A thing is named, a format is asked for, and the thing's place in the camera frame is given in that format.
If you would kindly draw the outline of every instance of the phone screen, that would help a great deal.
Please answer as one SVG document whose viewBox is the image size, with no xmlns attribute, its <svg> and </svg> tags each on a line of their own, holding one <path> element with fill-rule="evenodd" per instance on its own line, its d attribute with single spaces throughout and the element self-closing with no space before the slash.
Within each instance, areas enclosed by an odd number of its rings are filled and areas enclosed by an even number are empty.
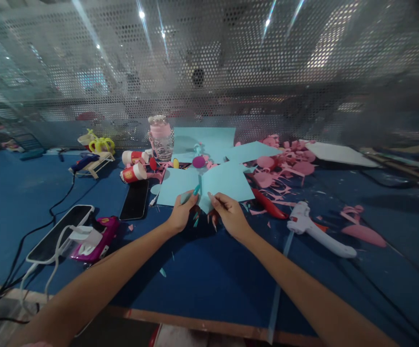
<svg viewBox="0 0 419 347">
<path fill-rule="evenodd" d="M 56 243 L 60 237 L 63 229 L 68 225 L 78 226 L 84 217 L 90 213 L 92 206 L 77 205 L 54 226 L 52 230 L 42 239 L 42 241 L 28 254 L 28 260 L 35 260 L 40 262 L 49 261 L 55 254 Z M 65 231 L 63 238 L 60 241 L 62 245 L 71 233 L 69 230 Z"/>
<path fill-rule="evenodd" d="M 149 182 L 147 180 L 129 184 L 129 191 L 127 192 L 119 220 L 140 219 L 144 216 L 145 206 L 147 204 L 148 185 Z"/>
</svg>

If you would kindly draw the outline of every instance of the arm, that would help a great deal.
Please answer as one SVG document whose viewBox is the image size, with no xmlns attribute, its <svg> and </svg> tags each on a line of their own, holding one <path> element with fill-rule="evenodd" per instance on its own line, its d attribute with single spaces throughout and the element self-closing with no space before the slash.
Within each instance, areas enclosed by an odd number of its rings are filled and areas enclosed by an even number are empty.
<svg viewBox="0 0 419 347">
<path fill-rule="evenodd" d="M 189 211 L 198 196 L 183 205 L 176 199 L 169 219 L 148 234 L 86 270 L 55 295 L 47 305 L 11 339 L 9 347 L 44 341 L 54 347 L 68 346 L 142 267 L 172 236 L 187 224 Z"/>
<path fill-rule="evenodd" d="M 210 198 L 227 231 L 265 266 L 327 346 L 396 346 L 384 332 L 256 234 L 237 201 L 221 193 Z"/>
</svg>

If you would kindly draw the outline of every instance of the blue table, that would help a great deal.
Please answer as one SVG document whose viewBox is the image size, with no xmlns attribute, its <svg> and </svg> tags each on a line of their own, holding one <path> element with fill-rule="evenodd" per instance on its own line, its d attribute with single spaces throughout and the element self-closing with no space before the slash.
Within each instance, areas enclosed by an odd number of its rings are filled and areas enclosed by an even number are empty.
<svg viewBox="0 0 419 347">
<path fill-rule="evenodd" d="M 47 223 L 49 207 L 69 189 L 72 176 L 67 169 L 76 159 L 65 155 L 65 162 L 60 162 L 57 156 L 46 155 L 21 162 L 13 153 L 0 152 L 0 284 L 9 271 L 20 238 Z M 118 215 L 127 192 L 127 186 L 119 179 L 121 167 L 117 160 L 99 172 L 97 181 L 88 177 L 76 179 L 70 196 L 55 209 L 58 219 L 75 204 L 95 206 L 97 217 Z M 359 173 L 330 170 L 317 170 L 306 178 L 303 188 L 299 180 L 292 180 L 291 187 L 295 195 L 288 195 L 286 200 L 307 199 L 312 216 L 322 216 L 321 223 L 330 227 L 331 232 L 347 225 L 338 215 L 345 202 L 363 205 L 363 219 L 419 266 L 419 211 L 407 214 L 390 207 L 407 196 L 419 195 L 419 189 L 395 191 L 380 187 Z M 111 249 L 144 235 L 165 221 L 170 211 L 167 206 L 154 206 L 148 209 L 145 219 L 122 223 Z M 247 219 L 257 233 L 283 250 L 288 235 L 285 221 L 266 214 L 248 214 Z M 133 232 L 127 229 L 129 224 L 134 224 Z M 197 228 L 188 227 L 169 240 L 112 300 L 112 310 L 130 318 L 265 338 L 276 284 L 222 226 L 219 230 L 215 233 L 202 218 Z M 28 237 L 22 255 L 47 231 L 48 228 Z M 382 249 L 344 234 L 332 235 L 358 249 L 361 267 L 419 328 L 419 271 L 391 247 Z M 307 235 L 295 236 L 289 257 L 401 345 L 419 343 L 417 333 L 347 260 L 337 258 Z M 18 275 L 28 267 L 24 264 Z M 161 268 L 166 278 L 160 274 Z M 27 288 L 42 293 L 52 270 L 52 266 L 41 268 Z M 82 271 L 81 263 L 63 261 L 50 293 L 57 293 Z M 284 343 L 320 343 L 283 293 L 276 330 L 277 340 Z"/>
</svg>

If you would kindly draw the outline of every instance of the plastic bottle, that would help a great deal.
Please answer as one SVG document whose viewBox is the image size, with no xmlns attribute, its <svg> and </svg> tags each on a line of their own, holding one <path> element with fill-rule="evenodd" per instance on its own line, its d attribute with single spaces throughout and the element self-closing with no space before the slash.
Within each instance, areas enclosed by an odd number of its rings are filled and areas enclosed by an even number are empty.
<svg viewBox="0 0 419 347">
<path fill-rule="evenodd" d="M 166 116 L 157 115 L 148 118 L 150 123 L 150 142 L 158 160 L 170 161 L 174 147 L 171 134 L 171 125 Z"/>
</svg>

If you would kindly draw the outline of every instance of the black smartphone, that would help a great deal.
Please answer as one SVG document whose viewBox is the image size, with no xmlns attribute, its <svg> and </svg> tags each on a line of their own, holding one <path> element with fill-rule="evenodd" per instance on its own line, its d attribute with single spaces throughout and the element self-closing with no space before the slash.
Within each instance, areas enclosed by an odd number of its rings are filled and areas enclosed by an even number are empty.
<svg viewBox="0 0 419 347">
<path fill-rule="evenodd" d="M 148 180 L 129 183 L 129 191 L 124 200 L 119 220 L 127 221 L 143 218 L 147 205 L 148 186 Z"/>
<path fill-rule="evenodd" d="M 92 205 L 73 206 L 66 215 L 49 231 L 47 235 L 32 249 L 26 257 L 26 261 L 38 264 L 50 264 L 55 260 L 56 243 L 63 229 L 68 225 L 75 227 L 84 225 L 91 212 L 94 211 Z M 60 240 L 60 248 L 63 249 L 68 243 L 71 233 L 66 231 Z"/>
</svg>

